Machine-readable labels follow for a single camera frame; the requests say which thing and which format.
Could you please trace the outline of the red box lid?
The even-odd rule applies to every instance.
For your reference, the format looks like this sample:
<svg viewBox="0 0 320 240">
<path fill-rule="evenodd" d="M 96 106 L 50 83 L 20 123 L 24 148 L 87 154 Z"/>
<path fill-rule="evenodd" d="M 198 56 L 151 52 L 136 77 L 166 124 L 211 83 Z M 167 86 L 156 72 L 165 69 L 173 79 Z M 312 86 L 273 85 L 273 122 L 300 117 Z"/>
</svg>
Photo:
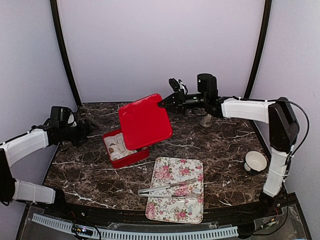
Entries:
<svg viewBox="0 0 320 240">
<path fill-rule="evenodd" d="M 120 127 L 128 150 L 151 146 L 173 135 L 167 111 L 158 107 L 161 100 L 161 95 L 154 93 L 118 110 Z"/>
</svg>

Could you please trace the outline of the red chocolate box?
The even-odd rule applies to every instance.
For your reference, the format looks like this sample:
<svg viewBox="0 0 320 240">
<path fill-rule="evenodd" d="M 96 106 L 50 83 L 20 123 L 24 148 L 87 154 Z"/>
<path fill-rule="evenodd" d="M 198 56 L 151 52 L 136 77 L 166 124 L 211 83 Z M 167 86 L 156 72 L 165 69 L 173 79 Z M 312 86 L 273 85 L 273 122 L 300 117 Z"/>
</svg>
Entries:
<svg viewBox="0 0 320 240">
<path fill-rule="evenodd" d="M 127 149 L 124 141 L 124 136 L 120 128 L 105 133 L 102 136 L 102 139 L 106 147 L 109 160 L 114 169 L 129 166 L 143 159 L 146 159 L 150 155 L 149 147 L 143 147 L 135 150 Z"/>
</svg>

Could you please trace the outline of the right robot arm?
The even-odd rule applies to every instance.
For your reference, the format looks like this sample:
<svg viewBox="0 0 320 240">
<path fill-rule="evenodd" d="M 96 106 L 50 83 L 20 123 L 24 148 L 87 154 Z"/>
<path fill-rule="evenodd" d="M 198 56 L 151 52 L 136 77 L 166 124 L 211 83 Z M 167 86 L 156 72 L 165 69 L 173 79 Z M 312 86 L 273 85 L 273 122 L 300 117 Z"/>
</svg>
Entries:
<svg viewBox="0 0 320 240">
<path fill-rule="evenodd" d="M 158 102 L 168 112 L 185 114 L 187 110 L 203 109 L 220 119 L 242 119 L 268 127 L 271 160 L 263 193 L 275 197 L 289 175 L 292 158 L 302 146 L 298 143 L 300 124 L 293 107 L 300 106 L 286 97 L 249 99 L 219 96 L 217 78 L 210 73 L 197 75 L 197 93 L 189 94 L 181 80 L 168 80 L 173 93 Z"/>
</svg>

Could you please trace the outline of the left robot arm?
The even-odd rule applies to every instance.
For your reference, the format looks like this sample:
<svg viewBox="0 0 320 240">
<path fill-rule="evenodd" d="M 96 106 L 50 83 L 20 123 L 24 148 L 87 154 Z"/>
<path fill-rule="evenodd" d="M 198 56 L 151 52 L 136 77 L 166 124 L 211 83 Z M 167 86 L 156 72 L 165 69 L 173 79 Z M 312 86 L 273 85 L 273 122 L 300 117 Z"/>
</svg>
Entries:
<svg viewBox="0 0 320 240">
<path fill-rule="evenodd" d="M 30 154 L 62 142 L 74 147 L 84 144 L 95 125 L 88 119 L 64 106 L 53 106 L 50 117 L 42 125 L 0 144 L 0 202 L 8 206 L 12 201 L 51 205 L 60 218 L 71 213 L 61 189 L 18 180 L 12 176 L 11 167 Z"/>
</svg>

